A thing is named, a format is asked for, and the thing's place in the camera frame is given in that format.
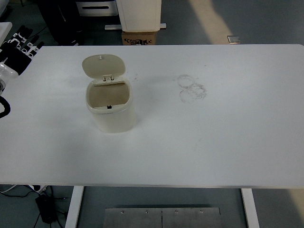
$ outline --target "black handle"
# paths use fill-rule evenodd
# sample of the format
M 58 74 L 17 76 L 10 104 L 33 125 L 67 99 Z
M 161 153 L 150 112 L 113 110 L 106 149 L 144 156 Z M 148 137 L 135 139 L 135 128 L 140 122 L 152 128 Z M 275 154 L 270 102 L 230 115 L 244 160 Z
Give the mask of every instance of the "black handle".
M 4 107 L 4 111 L 0 113 L 0 119 L 1 119 L 2 117 L 5 117 L 10 113 L 10 105 L 2 96 L 0 96 L 0 104 L 2 104 Z

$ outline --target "circular stain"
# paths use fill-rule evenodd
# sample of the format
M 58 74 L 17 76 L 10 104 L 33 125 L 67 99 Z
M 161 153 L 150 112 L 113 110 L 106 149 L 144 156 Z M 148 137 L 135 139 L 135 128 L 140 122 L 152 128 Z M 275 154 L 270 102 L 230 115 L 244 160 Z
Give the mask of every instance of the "circular stain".
M 196 99 L 203 99 L 206 96 L 206 89 L 201 84 L 193 84 L 188 88 L 188 92 L 192 93 Z
M 189 75 L 181 75 L 178 77 L 177 83 L 181 89 L 188 89 L 194 84 L 194 78 Z
M 188 103 L 188 104 L 191 104 L 191 103 L 195 102 L 195 100 L 196 100 L 193 93 L 191 91 L 188 91 L 188 89 L 185 89 L 180 92 L 180 98 L 181 98 L 182 102 Z

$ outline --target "open lid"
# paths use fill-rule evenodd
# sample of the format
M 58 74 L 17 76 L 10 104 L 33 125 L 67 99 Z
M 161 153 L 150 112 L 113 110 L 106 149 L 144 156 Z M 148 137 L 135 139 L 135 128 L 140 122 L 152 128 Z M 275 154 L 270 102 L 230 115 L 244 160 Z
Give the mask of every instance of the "open lid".
M 90 56 L 82 62 L 82 68 L 86 75 L 94 79 L 103 79 L 110 75 L 115 78 L 125 72 L 123 60 L 114 55 Z

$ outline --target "cream trash bin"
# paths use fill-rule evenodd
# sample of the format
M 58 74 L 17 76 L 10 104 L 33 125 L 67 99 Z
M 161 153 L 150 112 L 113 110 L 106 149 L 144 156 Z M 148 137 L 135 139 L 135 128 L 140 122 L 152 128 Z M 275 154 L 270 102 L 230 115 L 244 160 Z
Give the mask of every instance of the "cream trash bin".
M 86 89 L 86 106 L 100 130 L 119 133 L 130 130 L 135 120 L 133 93 L 122 77 L 125 65 L 114 55 L 96 55 L 82 62 L 86 75 L 94 80 Z

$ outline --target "metal plate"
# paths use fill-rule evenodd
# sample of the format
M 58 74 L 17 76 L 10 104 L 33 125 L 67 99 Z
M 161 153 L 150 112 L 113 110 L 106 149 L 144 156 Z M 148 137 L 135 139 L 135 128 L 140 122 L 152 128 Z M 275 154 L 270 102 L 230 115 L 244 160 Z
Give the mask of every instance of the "metal plate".
M 163 228 L 221 228 L 219 208 L 164 208 Z
M 221 228 L 219 208 L 105 209 L 104 228 Z
M 240 44 L 241 40 L 238 36 L 227 36 L 230 44 Z
M 162 228 L 161 208 L 105 209 L 104 228 Z

